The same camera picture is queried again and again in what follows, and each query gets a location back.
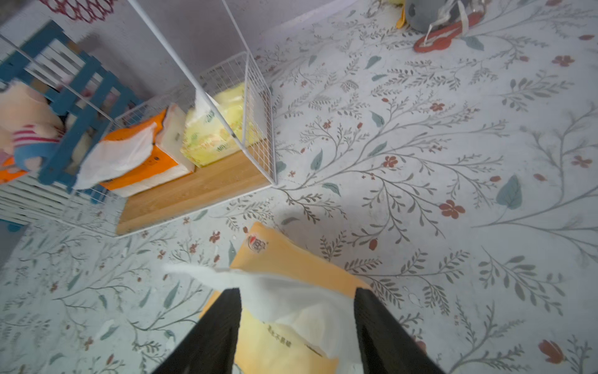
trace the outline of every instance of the orange packaging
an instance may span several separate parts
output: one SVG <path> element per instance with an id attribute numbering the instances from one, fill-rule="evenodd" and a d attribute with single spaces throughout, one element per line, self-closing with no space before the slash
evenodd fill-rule
<path id="1" fill-rule="evenodd" d="M 100 185 L 113 191 L 119 196 L 129 197 L 135 193 L 148 190 L 151 187 L 166 183 L 192 172 L 194 166 L 182 155 L 180 146 L 177 147 L 177 144 L 174 143 L 175 149 L 164 150 L 162 149 L 161 144 L 159 144 L 160 142 L 157 142 L 156 140 L 157 138 L 160 138 L 160 140 L 166 143 L 166 139 L 162 135 L 167 133 L 170 137 L 176 136 L 176 127 L 179 127 L 179 132 L 181 133 L 180 137 L 182 138 L 184 118 L 185 113 L 176 104 L 171 104 L 168 107 L 168 110 L 162 111 L 157 116 L 150 118 L 137 126 L 127 129 L 118 129 L 109 133 L 102 141 L 121 141 L 129 139 L 140 131 L 146 129 L 148 126 L 152 126 L 154 123 L 157 125 L 154 131 L 154 148 L 152 149 L 151 155 L 137 168 L 134 168 L 118 178 L 102 182 Z M 170 139 L 169 145 L 173 145 L 172 139 Z"/>
<path id="2" fill-rule="evenodd" d="M 14 164 L 14 157 L 9 157 L 6 159 L 6 161 L 2 164 L 2 168 L 7 168 L 4 170 L 0 170 L 0 184 L 3 183 L 8 183 L 10 181 L 14 181 L 17 178 L 20 178 L 24 175 L 27 175 L 28 172 L 24 171 L 24 170 L 19 170 L 17 172 L 11 172 L 12 168 L 10 168 L 10 166 L 15 165 Z"/>
<path id="3" fill-rule="evenodd" d="M 355 297 L 358 287 L 370 289 L 345 270 L 298 247 L 286 236 L 256 222 L 231 269 L 282 275 L 307 284 Z M 215 291 L 202 314 L 220 296 Z M 338 359 L 330 359 L 311 347 L 292 328 L 263 323 L 242 310 L 234 362 L 245 374 L 334 374 Z"/>

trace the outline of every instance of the yellow tissue pack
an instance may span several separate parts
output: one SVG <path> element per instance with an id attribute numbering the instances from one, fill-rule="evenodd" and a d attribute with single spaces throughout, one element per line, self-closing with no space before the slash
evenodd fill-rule
<path id="1" fill-rule="evenodd" d="M 243 101 L 245 84 L 222 91 L 214 96 L 218 110 L 231 127 L 235 135 L 243 138 Z M 195 109 L 187 113 L 186 129 L 181 152 L 196 166 L 206 166 L 214 161 L 239 151 L 233 137 L 216 118 L 213 111 L 197 118 Z M 260 131 L 255 124 L 247 120 L 245 144 L 252 145 L 261 140 Z"/>
<path id="2" fill-rule="evenodd" d="M 231 269 L 285 276 L 354 298 L 366 283 L 345 270 L 300 248 L 284 234 L 254 223 Z M 208 311 L 220 292 L 214 291 L 201 315 Z M 335 374 L 338 358 L 328 358 L 312 347 L 291 327 L 263 323 L 242 309 L 234 362 L 245 374 Z"/>

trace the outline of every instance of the wooden shelf board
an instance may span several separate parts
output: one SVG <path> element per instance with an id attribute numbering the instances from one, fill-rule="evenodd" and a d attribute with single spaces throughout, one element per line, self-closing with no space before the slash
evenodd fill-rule
<path id="1" fill-rule="evenodd" d="M 237 152 L 192 174 L 131 196 L 116 234 L 139 230 L 269 184 L 243 152 Z"/>

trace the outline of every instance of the gray plush toy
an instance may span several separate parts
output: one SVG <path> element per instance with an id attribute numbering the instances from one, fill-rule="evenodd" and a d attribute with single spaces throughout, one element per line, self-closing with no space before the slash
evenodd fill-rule
<path id="1" fill-rule="evenodd" d="M 465 7 L 469 4 L 469 0 L 462 0 Z M 441 8 L 441 13 L 446 13 L 443 17 L 438 10 Z M 405 0 L 405 18 L 411 28 L 428 32 L 430 25 L 434 25 L 434 30 L 439 24 L 438 21 L 444 18 L 445 22 L 453 22 L 459 18 L 459 8 L 454 0 Z"/>

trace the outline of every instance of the white wire rack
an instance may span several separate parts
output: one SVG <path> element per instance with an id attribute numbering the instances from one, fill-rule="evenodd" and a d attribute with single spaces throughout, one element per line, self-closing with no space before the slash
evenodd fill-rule
<path id="1" fill-rule="evenodd" d="M 239 150 L 242 151 L 251 163 L 266 177 L 266 179 L 268 179 L 271 185 L 276 184 L 276 158 L 274 152 L 274 131 L 272 126 L 271 92 L 233 19 L 226 2 L 222 0 L 246 50 L 213 66 L 201 73 L 197 78 L 185 66 L 184 62 L 179 58 L 174 49 L 170 46 L 147 14 L 145 14 L 144 10 L 139 6 L 136 0 L 129 0 L 129 2 L 179 65 L 183 73 L 187 76 L 188 81 L 162 95 L 156 96 L 141 105 L 132 108 L 113 120 L 105 115 L 105 117 L 111 120 L 111 124 L 106 129 L 104 136 L 118 128 L 130 127 L 154 117 L 172 103 L 177 104 L 183 111 L 187 112 L 194 105 L 197 94 L 208 103 L 216 118 L 222 123 L 224 129 L 233 137 Z M 218 111 L 217 107 L 208 100 L 208 97 L 205 95 L 215 96 L 217 93 L 236 87 L 239 84 L 245 85 L 243 126 L 242 133 L 235 134 L 222 114 Z M 73 191 L 71 195 L 72 197 L 68 199 L 68 203 L 62 212 L 54 215 L 39 212 L 39 215 L 101 235 L 121 237 L 165 224 L 181 218 L 183 215 L 192 213 L 185 212 L 177 217 L 153 222 L 150 226 L 142 227 L 133 232 L 119 236 L 116 234 L 116 228 L 119 224 L 127 198 L 119 197 L 115 193 L 107 191 L 104 188 L 93 188 L 91 190 L 91 197 L 87 194 L 82 194 L 81 191 Z"/>

